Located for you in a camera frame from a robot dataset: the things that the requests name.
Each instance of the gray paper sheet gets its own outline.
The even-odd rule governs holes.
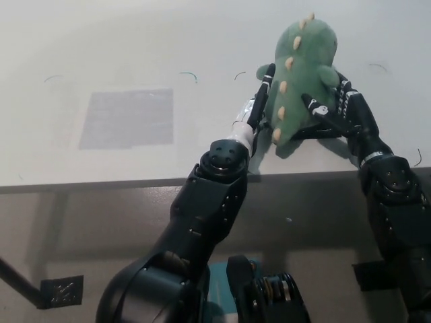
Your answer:
[[[96,92],[90,98],[80,149],[130,149],[174,142],[172,89]]]

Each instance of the dinosaur spike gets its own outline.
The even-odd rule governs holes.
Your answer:
[[[306,19],[301,20],[299,23],[299,29],[303,30],[306,24],[307,24]]]
[[[288,82],[282,81],[280,83],[280,93],[285,94],[285,92],[288,90]]]
[[[294,63],[294,58],[293,57],[289,57],[288,59],[286,59],[286,63],[284,65],[286,66],[286,69],[288,69],[290,71],[290,69],[292,68],[293,63]]]
[[[277,143],[281,138],[281,129],[276,128],[272,133],[273,140]]]
[[[297,36],[294,40],[294,50],[297,50],[301,45],[301,36]]]
[[[280,109],[278,109],[277,116],[280,120],[284,119],[285,112],[286,112],[286,109],[283,106]]]

